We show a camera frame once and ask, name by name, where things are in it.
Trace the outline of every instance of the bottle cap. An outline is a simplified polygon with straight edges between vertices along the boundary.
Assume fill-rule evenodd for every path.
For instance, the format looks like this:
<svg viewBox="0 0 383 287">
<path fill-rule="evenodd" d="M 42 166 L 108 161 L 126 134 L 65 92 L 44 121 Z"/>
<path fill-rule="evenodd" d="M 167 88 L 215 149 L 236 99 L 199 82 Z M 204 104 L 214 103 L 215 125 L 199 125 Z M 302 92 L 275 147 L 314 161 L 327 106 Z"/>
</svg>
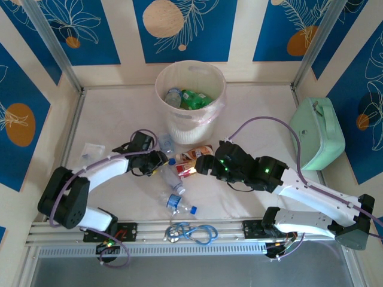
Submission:
<svg viewBox="0 0 383 287">
<path fill-rule="evenodd" d="M 170 158 L 170 159 L 169 159 L 169 165 L 170 165 L 170 166 L 175 165 L 175 159 L 174 159 L 174 158 Z"/>
<path fill-rule="evenodd" d="M 191 210 L 190 210 L 190 213 L 191 214 L 196 214 L 196 212 L 197 212 L 197 207 L 196 206 L 192 206 Z"/>
<path fill-rule="evenodd" d="M 186 191 L 186 189 L 183 187 L 183 186 L 180 186 L 176 189 L 176 192 L 181 195 L 182 193 L 184 193 Z"/>
</svg>

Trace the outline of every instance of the white floor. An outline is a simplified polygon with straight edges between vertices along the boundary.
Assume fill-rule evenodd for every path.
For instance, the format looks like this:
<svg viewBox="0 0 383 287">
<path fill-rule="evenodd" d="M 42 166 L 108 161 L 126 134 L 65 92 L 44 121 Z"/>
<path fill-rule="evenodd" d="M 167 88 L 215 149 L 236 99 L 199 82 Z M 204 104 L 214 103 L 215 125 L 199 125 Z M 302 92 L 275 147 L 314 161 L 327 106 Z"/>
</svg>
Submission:
<svg viewBox="0 0 383 287">
<path fill-rule="evenodd" d="M 157 134 L 164 132 L 161 114 L 152 100 L 153 91 L 153 86 L 88 90 L 68 167 L 77 167 L 85 143 L 105 145 L 106 156 L 113 148 L 128 142 L 137 129 L 150 129 Z M 296 110 L 289 86 L 235 84 L 228 86 L 227 94 L 227 108 L 208 141 L 214 149 L 219 140 L 230 136 L 251 117 L 270 115 L 288 122 Z M 278 123 L 253 122 L 237 135 L 234 142 L 253 157 L 273 156 L 295 169 L 290 134 Z M 185 149 L 179 146 L 178 151 Z M 305 176 L 318 181 L 315 172 Z M 198 207 L 198 219 L 262 217 L 269 206 L 311 210 L 294 200 L 263 191 L 233 191 L 212 176 L 193 175 L 184 180 L 184 186 L 187 189 L 184 198 Z M 150 178 L 125 174 L 97 187 L 89 196 L 89 205 L 101 207 L 122 220 L 169 219 L 170 213 L 157 203 L 163 190 L 167 190 L 167 186 L 158 174 Z"/>
</svg>

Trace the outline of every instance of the bottle label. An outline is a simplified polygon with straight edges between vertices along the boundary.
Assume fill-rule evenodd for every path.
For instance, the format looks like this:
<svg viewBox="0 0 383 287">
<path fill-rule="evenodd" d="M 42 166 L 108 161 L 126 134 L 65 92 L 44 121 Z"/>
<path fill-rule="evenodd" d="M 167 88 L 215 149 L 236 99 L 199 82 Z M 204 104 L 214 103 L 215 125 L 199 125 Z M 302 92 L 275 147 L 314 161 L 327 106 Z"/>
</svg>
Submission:
<svg viewBox="0 0 383 287">
<path fill-rule="evenodd" d="M 169 197 L 169 200 L 168 200 L 168 203 L 166 204 L 166 207 L 173 210 L 173 211 L 176 211 L 178 204 L 180 203 L 180 200 L 181 200 L 180 196 L 176 196 L 175 194 L 172 194 Z"/>
</svg>

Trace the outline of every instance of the green handbag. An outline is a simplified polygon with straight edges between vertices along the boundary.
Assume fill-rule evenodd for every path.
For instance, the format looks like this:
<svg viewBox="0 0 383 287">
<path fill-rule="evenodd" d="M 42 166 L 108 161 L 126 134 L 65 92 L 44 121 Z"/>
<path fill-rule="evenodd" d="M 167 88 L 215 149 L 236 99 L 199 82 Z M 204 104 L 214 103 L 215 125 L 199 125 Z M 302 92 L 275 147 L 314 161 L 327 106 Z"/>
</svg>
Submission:
<svg viewBox="0 0 383 287">
<path fill-rule="evenodd" d="M 306 98 L 290 125 L 300 139 L 300 165 L 304 170 L 322 170 L 345 150 L 345 138 L 328 98 Z"/>
</svg>

